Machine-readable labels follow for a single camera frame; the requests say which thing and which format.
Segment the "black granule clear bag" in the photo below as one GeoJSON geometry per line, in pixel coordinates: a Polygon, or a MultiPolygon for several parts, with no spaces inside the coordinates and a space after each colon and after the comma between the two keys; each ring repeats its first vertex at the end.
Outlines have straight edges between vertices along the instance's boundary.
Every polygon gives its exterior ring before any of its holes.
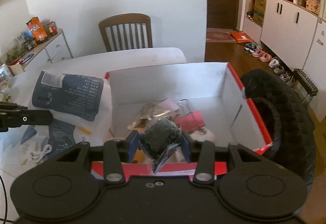
{"type": "Polygon", "coordinates": [[[152,172],[157,173],[181,144],[181,130],[169,118],[152,120],[139,136],[144,153],[152,160],[152,172]]]}

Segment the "wooden slat-back chair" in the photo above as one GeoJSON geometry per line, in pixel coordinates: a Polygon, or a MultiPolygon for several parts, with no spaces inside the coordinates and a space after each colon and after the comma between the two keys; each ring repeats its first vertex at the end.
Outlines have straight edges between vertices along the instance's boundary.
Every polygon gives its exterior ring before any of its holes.
{"type": "Polygon", "coordinates": [[[151,19],[142,13],[126,13],[99,22],[107,52],[152,48],[151,19]]]}

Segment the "orange snack box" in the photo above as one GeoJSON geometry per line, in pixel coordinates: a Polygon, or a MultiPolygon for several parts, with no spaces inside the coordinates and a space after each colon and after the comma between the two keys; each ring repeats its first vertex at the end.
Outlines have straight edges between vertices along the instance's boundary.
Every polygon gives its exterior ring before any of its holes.
{"type": "Polygon", "coordinates": [[[38,17],[32,17],[26,25],[37,44],[44,43],[48,40],[47,33],[38,17]]]}

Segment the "white blue tissue pack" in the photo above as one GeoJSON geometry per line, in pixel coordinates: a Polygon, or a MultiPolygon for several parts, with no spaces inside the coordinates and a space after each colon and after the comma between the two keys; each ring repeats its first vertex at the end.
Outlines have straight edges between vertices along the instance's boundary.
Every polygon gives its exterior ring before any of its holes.
{"type": "Polygon", "coordinates": [[[49,137],[67,136],[75,144],[103,145],[112,139],[112,93],[108,80],[41,71],[28,108],[48,110],[53,124],[49,137]]]}

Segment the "orange parcel bag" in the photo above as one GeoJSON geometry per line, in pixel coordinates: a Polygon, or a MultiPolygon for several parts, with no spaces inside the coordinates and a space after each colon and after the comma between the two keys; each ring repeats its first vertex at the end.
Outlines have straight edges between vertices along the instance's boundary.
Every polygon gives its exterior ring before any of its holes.
{"type": "Polygon", "coordinates": [[[235,39],[237,43],[248,43],[252,42],[252,39],[244,32],[231,32],[230,35],[235,39]]]}

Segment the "silver foil snack bag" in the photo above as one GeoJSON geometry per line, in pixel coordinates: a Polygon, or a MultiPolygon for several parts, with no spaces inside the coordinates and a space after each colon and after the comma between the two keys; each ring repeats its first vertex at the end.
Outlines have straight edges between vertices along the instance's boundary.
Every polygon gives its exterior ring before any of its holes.
{"type": "Polygon", "coordinates": [[[140,115],[136,121],[133,121],[127,129],[129,130],[143,130],[150,121],[154,119],[164,118],[166,116],[169,116],[171,113],[171,110],[168,110],[166,108],[163,108],[162,106],[148,103],[145,104],[141,110],[140,115]]]}

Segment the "red white cardboard box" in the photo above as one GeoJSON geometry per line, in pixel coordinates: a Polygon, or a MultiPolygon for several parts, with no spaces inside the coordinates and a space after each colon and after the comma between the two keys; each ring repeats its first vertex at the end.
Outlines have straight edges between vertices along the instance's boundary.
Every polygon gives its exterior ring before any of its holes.
{"type": "Polygon", "coordinates": [[[254,103],[228,63],[156,65],[108,75],[113,138],[89,151],[103,163],[108,185],[130,177],[135,153],[147,176],[162,185],[167,177],[189,177],[209,185],[227,165],[231,149],[254,158],[272,145],[254,103]]]}

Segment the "pink binder clip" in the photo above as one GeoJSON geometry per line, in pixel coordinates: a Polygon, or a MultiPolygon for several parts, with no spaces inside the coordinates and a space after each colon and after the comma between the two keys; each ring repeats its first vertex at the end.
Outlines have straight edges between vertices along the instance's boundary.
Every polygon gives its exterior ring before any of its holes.
{"type": "Polygon", "coordinates": [[[187,133],[198,131],[199,134],[206,134],[204,128],[206,126],[200,111],[192,111],[187,99],[179,100],[178,102],[181,114],[174,119],[175,124],[187,133]]]}

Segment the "black metal rack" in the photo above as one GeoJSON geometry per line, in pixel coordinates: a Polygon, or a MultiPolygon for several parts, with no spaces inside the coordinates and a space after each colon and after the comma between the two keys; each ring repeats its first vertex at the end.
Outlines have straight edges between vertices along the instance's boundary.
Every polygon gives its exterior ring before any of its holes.
{"type": "Polygon", "coordinates": [[[306,96],[304,97],[304,100],[302,102],[303,104],[308,106],[312,99],[318,94],[319,90],[316,84],[302,69],[299,68],[294,68],[293,77],[296,80],[295,85],[300,83],[301,87],[304,88],[306,96]]]}

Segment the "red patterned door rug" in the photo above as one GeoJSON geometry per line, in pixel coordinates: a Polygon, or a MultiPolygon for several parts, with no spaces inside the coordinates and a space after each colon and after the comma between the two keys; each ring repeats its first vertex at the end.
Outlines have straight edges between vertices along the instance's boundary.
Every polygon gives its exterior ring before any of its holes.
{"type": "Polygon", "coordinates": [[[208,28],[206,33],[206,42],[223,42],[223,43],[235,43],[236,40],[231,35],[233,31],[219,29],[219,28],[208,28]]]}

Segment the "white side drawer cabinet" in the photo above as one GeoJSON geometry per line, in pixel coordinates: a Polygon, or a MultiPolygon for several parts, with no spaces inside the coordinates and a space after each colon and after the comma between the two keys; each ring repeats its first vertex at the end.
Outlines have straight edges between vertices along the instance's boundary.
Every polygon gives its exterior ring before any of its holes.
{"type": "Polygon", "coordinates": [[[50,37],[47,42],[36,46],[32,51],[28,52],[18,65],[23,71],[30,71],[72,58],[73,56],[66,42],[64,32],[58,28],[55,36],[50,37]]]}

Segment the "white storage cabinet wall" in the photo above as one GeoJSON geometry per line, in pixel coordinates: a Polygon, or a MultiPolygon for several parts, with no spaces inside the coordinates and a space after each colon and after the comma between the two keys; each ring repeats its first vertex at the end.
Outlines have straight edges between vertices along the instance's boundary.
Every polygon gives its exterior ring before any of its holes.
{"type": "Polygon", "coordinates": [[[250,35],[258,33],[257,43],[280,58],[289,71],[302,69],[317,87],[316,96],[298,87],[304,104],[316,118],[325,118],[325,0],[244,0],[244,11],[262,1],[259,21],[250,35]]]}

